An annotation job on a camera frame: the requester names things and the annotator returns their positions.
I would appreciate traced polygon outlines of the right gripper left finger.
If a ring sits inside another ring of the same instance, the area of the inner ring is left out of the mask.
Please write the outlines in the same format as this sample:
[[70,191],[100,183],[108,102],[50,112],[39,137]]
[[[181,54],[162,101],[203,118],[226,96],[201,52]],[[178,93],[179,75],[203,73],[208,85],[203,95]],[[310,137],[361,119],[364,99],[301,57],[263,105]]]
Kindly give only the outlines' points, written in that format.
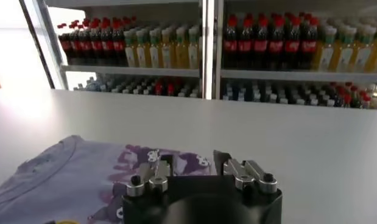
[[129,197],[140,197],[146,190],[166,192],[168,177],[173,176],[173,155],[161,155],[154,165],[142,163],[138,174],[131,177],[126,190]]

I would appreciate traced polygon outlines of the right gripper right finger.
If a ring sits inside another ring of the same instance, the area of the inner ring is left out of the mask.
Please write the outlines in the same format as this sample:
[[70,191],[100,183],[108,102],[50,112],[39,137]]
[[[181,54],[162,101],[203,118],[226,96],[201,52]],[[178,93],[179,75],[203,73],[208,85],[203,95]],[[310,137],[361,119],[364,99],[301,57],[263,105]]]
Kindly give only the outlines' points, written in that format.
[[271,173],[265,172],[254,160],[239,162],[229,153],[213,151],[213,160],[218,175],[232,176],[234,186],[240,191],[258,188],[263,194],[274,194],[278,182]]

